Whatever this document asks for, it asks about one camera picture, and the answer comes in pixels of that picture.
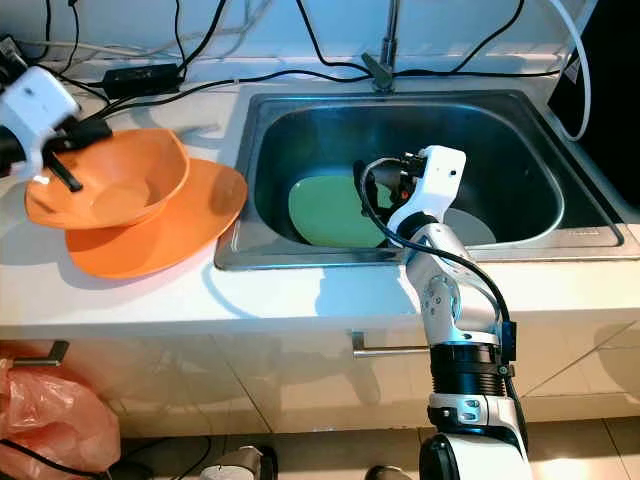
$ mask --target stainless steel sink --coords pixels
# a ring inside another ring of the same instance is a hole
[[[289,217],[289,191],[303,178],[351,175],[356,160],[370,162],[435,144],[467,154],[452,208],[480,220],[494,236],[487,244],[460,232],[476,259],[640,253],[606,199],[520,92],[256,95],[237,163],[249,183],[249,199],[222,237],[216,264],[248,269],[401,261],[396,248],[309,245]]]

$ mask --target white cabinet door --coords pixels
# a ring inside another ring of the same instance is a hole
[[[416,331],[371,331],[366,342],[425,344],[424,334],[415,337]],[[426,354],[355,359],[348,330],[216,335],[216,341],[275,432],[428,423]]]
[[[618,338],[637,314],[630,310],[542,311],[516,312],[512,317],[518,323],[515,385],[521,396],[527,396],[581,357]],[[572,384],[565,386],[558,394],[574,393]]]
[[[598,349],[523,399],[527,418],[554,421],[640,415],[640,347]]]
[[[51,342],[0,342],[0,352],[16,346],[45,353]],[[126,437],[268,431],[208,335],[75,339],[63,369],[113,408]]]

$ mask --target green plate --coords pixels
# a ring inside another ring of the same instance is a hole
[[[390,207],[391,191],[378,185],[378,204]],[[312,245],[376,247],[384,235],[362,216],[358,192],[349,176],[309,177],[289,192],[289,215],[296,230]]]

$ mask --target orange bowl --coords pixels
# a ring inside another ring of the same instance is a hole
[[[171,130],[116,132],[83,150],[57,154],[84,187],[72,193],[49,169],[45,184],[25,193],[29,219],[47,227],[86,230],[133,225],[159,213],[184,185],[187,152]]]
[[[67,230],[71,260],[102,278],[135,278],[168,268],[218,238],[247,199],[247,182],[233,168],[191,159],[184,187],[166,208],[130,227]]]

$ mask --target robotic arm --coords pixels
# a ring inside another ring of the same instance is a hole
[[[441,223],[457,195],[465,160],[464,153],[440,146],[403,160],[381,159],[355,169],[362,174],[358,191],[380,227],[371,207],[369,172],[393,161],[415,181],[410,198],[382,229],[411,248],[407,276],[430,345],[434,393],[428,415],[438,433],[422,446],[420,478],[531,479],[524,416],[509,365],[515,360],[515,324],[495,284]],[[381,470],[377,478],[401,477]]]
[[[39,175],[42,150],[78,104],[46,70],[31,67],[0,95],[0,177]]]

